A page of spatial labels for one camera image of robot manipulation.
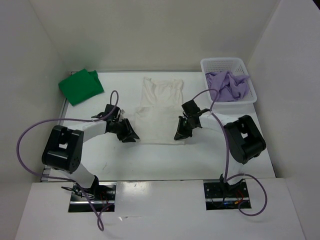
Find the white t shirt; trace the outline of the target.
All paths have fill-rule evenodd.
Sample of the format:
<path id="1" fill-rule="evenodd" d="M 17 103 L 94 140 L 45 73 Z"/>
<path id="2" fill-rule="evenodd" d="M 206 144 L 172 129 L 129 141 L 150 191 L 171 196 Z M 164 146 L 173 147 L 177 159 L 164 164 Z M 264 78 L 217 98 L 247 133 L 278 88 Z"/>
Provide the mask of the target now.
<path id="1" fill-rule="evenodd" d="M 134 131 L 143 145 L 184 145 L 175 140 L 182 115 L 182 79 L 153 79 L 145 77 L 141 101 L 134 113 Z"/>

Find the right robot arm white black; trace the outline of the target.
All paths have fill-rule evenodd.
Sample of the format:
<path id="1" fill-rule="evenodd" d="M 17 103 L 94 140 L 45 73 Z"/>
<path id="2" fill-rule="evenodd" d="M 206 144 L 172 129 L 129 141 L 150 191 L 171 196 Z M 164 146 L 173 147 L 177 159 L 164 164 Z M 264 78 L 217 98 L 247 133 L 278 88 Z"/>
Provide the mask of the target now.
<path id="1" fill-rule="evenodd" d="M 252 117 L 243 115 L 236 118 L 206 108 L 197 113 L 184 112 L 178 118 L 176 141 L 192 137 L 196 128 L 222 131 L 226 160 L 224 172 L 219 177 L 219 191 L 225 197 L 232 196 L 243 181 L 243 166 L 266 149 L 266 142 Z"/>

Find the green t shirt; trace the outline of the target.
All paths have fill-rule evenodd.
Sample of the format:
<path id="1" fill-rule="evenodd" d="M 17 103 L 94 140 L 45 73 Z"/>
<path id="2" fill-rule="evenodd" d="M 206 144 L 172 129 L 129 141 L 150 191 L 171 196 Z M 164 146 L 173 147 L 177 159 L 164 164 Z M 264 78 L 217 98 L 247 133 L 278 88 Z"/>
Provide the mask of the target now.
<path id="1" fill-rule="evenodd" d="M 62 80 L 58 87 L 72 106 L 104 92 L 96 70 L 82 69 Z"/>

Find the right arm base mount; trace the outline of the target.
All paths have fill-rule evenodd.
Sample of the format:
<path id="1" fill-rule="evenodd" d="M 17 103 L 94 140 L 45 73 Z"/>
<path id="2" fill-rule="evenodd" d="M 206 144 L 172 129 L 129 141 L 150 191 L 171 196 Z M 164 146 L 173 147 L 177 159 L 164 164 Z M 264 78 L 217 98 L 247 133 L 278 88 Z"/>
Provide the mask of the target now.
<path id="1" fill-rule="evenodd" d="M 207 211 L 251 209 L 250 196 L 245 180 L 229 188 L 223 187 L 218 179 L 203 182 L 205 207 Z"/>

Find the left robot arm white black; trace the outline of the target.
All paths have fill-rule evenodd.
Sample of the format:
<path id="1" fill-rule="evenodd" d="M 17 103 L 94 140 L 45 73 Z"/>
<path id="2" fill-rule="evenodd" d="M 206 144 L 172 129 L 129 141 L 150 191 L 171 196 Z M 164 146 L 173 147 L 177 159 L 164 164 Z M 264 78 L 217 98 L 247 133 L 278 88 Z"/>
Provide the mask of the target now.
<path id="1" fill-rule="evenodd" d="M 82 123 L 71 127 L 56 125 L 44 148 L 42 163 L 75 181 L 82 194 L 87 199 L 94 200 L 106 193 L 108 188 L 100 185 L 99 178 L 81 163 L 83 143 L 105 133 L 115 134 L 123 143 L 134 143 L 140 139 L 127 118 Z"/>

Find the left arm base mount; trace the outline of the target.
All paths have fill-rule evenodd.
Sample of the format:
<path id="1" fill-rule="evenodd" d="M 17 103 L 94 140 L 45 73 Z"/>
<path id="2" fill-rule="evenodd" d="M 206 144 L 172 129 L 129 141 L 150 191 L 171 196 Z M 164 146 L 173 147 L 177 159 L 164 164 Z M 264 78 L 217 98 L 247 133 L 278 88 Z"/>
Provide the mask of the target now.
<path id="1" fill-rule="evenodd" d="M 103 186 L 102 193 L 97 196 L 88 193 L 87 196 L 90 199 L 93 207 L 97 212 L 100 212 L 102 209 L 106 208 L 106 212 L 115 211 L 115 198 L 116 198 L 116 182 L 100 182 Z M 78 186 L 73 185 L 72 187 L 62 186 L 62 189 L 69 191 L 70 201 L 69 201 L 69 213 L 87 213 L 92 212 L 89 202 L 85 198 L 83 192 L 79 189 Z"/>

